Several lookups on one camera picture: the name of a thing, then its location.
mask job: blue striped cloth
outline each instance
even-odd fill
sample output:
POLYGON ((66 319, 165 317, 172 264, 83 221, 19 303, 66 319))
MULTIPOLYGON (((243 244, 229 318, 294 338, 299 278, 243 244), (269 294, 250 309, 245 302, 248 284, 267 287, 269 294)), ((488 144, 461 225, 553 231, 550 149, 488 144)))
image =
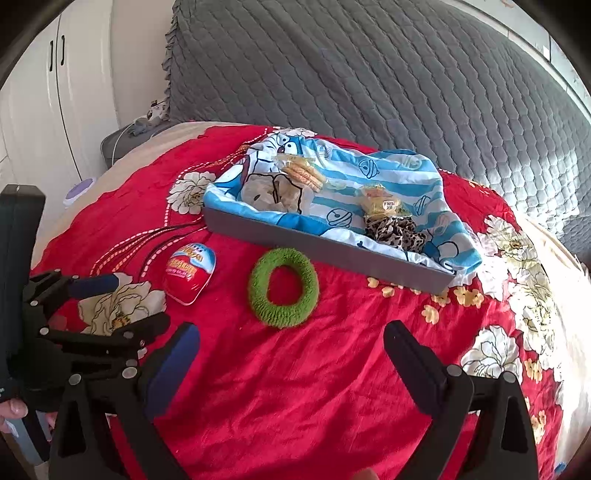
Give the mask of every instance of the blue striped cloth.
POLYGON ((410 150, 366 155, 319 138, 276 132, 253 145, 243 164, 233 166, 211 184, 204 203, 268 223, 354 243, 432 268, 441 265, 446 270, 467 274, 482 262, 462 221, 445 202, 441 175, 427 157, 410 150), (279 173, 274 162, 277 153, 312 158, 315 168, 327 177, 327 183, 316 193, 306 218, 293 213, 258 212, 241 202, 240 190, 249 174, 279 173), (417 231, 427 235, 424 255, 377 244, 363 235, 365 223, 358 189, 376 183, 401 199, 412 214, 417 231))

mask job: bed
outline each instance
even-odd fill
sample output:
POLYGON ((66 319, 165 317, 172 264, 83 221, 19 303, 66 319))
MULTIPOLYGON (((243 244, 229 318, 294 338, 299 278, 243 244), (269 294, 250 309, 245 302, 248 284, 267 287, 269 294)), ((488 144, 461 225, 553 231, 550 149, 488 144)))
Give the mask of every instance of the bed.
MULTIPOLYGON (((180 124, 101 177, 50 234, 38 238, 35 270, 115 271, 118 291, 139 300, 130 308, 125 295, 116 293, 106 301, 70 305, 64 311, 68 328, 88 329, 105 320, 118 325, 158 309, 174 325, 198 325, 202 350, 169 412, 156 422, 192 478, 344 479, 365 467, 392 478, 428 422, 379 341, 386 322, 400 318, 445 363, 482 375, 515 373, 529 402, 540 478, 552 478, 591 426, 588 327, 579 312, 591 284, 577 260, 548 230, 513 214, 492 189, 440 170, 446 200, 472 231, 485 268, 431 296, 315 263, 321 295, 312 317, 298 329, 266 327, 248 309, 245 293, 265 249, 208 233, 200 212, 176 211, 171 197, 178 182, 204 173, 219 177, 237 161, 241 145, 272 131, 180 124), (161 273, 174 249, 190 241, 213 248, 219 264, 187 308, 165 299, 161 273), (516 280, 517 267, 532 274, 529 283, 516 280), (537 306, 545 309, 538 324, 542 336, 528 328, 528 312, 537 306)), ((290 288, 288 281, 281 285, 290 288)), ((466 423, 445 478, 461 465, 476 420, 472 415, 466 423)), ((116 421, 112 428, 132 478, 141 478, 116 421)))

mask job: purple object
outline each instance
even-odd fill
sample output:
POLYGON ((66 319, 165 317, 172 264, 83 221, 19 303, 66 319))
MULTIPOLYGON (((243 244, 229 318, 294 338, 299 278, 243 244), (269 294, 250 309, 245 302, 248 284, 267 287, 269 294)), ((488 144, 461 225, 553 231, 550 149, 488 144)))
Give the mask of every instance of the purple object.
POLYGON ((80 195, 92 187, 94 182, 96 182, 96 179, 86 179, 81 181, 66 194, 66 198, 64 198, 64 205, 66 207, 72 205, 72 203, 74 203, 80 195))

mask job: plastic bag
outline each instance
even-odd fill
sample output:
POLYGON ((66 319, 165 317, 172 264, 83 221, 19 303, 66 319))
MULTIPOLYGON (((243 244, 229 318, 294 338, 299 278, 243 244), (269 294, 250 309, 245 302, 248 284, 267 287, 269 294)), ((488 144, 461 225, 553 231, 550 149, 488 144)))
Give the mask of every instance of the plastic bag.
POLYGON ((326 177, 313 166, 314 160, 286 153, 278 153, 275 165, 289 178, 310 187, 315 192, 322 190, 326 177))
POLYGON ((409 215, 402 205, 402 201, 379 183, 364 185, 358 189, 358 195, 361 198, 359 204, 365 212, 365 216, 371 220, 409 215))
POLYGON ((240 193, 243 202, 259 211, 289 212, 307 215, 314 192, 295 185, 285 174, 252 174, 240 193))

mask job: red round container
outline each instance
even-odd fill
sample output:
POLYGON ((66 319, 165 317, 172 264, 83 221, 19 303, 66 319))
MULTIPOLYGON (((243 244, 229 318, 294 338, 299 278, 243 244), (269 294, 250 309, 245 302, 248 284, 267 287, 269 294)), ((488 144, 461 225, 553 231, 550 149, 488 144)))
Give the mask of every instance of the red round container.
POLYGON ((188 244, 172 254, 164 271, 164 291, 182 305, 191 305, 208 284, 216 255, 203 244, 188 244))

